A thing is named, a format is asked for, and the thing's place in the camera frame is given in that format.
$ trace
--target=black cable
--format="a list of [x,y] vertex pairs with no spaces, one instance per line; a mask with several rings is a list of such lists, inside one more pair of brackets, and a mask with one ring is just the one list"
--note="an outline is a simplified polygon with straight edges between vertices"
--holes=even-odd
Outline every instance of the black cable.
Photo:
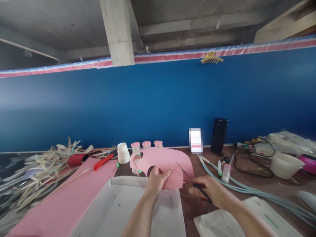
[[255,160],[254,160],[253,158],[251,158],[251,156],[250,156],[250,154],[255,154],[255,155],[259,155],[259,156],[261,156],[261,157],[271,157],[271,156],[274,156],[274,154],[276,153],[276,150],[274,149],[274,147],[271,145],[270,142],[268,142],[266,139],[261,138],[261,137],[260,137],[260,139],[261,139],[261,140],[264,140],[266,143],[268,143],[268,144],[272,147],[272,149],[273,149],[273,154],[270,155],[270,156],[264,156],[264,155],[257,154],[257,153],[255,153],[255,152],[249,152],[249,153],[248,153],[248,156],[249,156],[249,158],[250,158],[250,160],[251,160],[252,162],[256,163],[257,165],[263,167],[265,170],[269,171],[270,176],[265,176],[265,175],[260,175],[260,174],[256,174],[256,173],[251,173],[251,172],[243,171],[242,169],[240,169],[240,168],[237,167],[237,165],[236,165],[236,163],[237,163],[236,151],[237,151],[238,149],[242,148],[242,147],[245,147],[246,145],[237,147],[237,148],[235,149],[235,152],[234,152],[234,154],[235,154],[235,163],[234,163],[234,164],[235,164],[236,169],[239,170],[239,171],[241,171],[241,172],[243,172],[243,173],[250,174],[250,175],[253,175],[253,176],[256,176],[256,177],[260,177],[260,178],[272,178],[272,177],[274,176],[273,173],[272,173],[272,171],[271,171],[268,167],[264,166],[263,164],[261,164],[261,163],[255,161]]

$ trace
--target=scissors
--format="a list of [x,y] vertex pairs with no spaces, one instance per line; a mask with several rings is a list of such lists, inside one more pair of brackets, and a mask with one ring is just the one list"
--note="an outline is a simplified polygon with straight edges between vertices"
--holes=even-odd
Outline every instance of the scissors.
[[198,184],[196,184],[196,183],[194,183],[194,182],[192,181],[192,179],[190,178],[190,176],[186,173],[186,171],[181,167],[181,165],[179,165],[179,166],[180,166],[180,168],[182,169],[183,173],[185,173],[185,175],[191,180],[191,182],[192,182],[192,184],[193,184],[193,187],[199,189],[200,192],[203,193],[203,195],[207,198],[208,202],[209,202],[210,204],[212,204],[212,203],[213,203],[212,200],[211,200],[210,197],[206,194],[206,192],[201,188],[201,186],[198,185]]

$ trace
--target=hand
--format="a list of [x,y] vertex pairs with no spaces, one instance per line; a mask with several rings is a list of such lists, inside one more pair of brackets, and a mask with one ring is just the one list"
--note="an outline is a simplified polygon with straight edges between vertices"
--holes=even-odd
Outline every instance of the hand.
[[[216,179],[211,176],[200,176],[192,179],[193,182],[205,187],[203,189],[213,201],[213,204],[218,208],[231,212],[233,206],[240,203],[240,200],[221,185]],[[190,188],[189,193],[206,199],[197,188]]]
[[165,173],[160,174],[160,170],[155,166],[149,175],[148,185],[144,192],[144,197],[153,198],[157,200],[159,193],[164,185],[165,181],[171,175],[171,170],[168,170]]

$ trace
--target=blurred label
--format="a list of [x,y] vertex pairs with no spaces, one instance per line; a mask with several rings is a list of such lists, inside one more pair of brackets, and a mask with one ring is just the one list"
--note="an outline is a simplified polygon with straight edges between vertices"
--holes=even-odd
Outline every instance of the blurred label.
[[202,131],[200,128],[189,129],[189,141],[191,153],[201,154],[203,152]]

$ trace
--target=pink foam sheet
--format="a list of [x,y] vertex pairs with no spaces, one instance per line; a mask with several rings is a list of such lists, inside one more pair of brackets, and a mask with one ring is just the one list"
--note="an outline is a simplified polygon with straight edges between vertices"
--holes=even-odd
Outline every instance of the pink foam sheet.
[[183,182],[189,182],[190,180],[182,172],[177,162],[190,178],[194,177],[191,160],[185,153],[161,147],[150,147],[134,152],[131,155],[130,167],[143,171],[146,176],[151,166],[158,166],[163,172],[171,170],[172,173],[165,182],[164,189],[178,189],[182,188]]
[[67,181],[72,180],[70,183],[61,187],[26,214],[7,236],[69,236],[102,187],[109,178],[114,177],[117,170],[117,161],[110,160],[94,172],[93,166],[98,161],[89,157],[69,177]]

